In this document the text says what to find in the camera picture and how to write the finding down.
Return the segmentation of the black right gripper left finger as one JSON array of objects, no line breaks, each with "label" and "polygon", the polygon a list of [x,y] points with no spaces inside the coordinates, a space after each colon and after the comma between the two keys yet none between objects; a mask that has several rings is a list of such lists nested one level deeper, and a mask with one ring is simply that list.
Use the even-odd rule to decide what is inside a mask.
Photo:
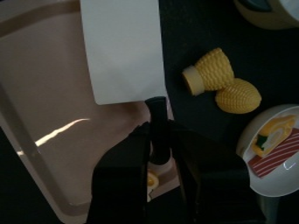
[{"label": "black right gripper left finger", "polygon": [[97,161],[87,224],[145,224],[149,148],[145,122]]}]

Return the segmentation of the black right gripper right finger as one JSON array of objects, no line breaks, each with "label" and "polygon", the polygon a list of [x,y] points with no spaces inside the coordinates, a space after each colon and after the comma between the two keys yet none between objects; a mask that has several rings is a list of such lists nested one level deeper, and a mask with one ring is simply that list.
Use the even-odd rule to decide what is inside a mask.
[{"label": "black right gripper right finger", "polygon": [[169,134],[188,224],[203,224],[204,187],[201,183],[201,162],[204,159],[204,138],[175,121],[171,121],[169,124]]}]

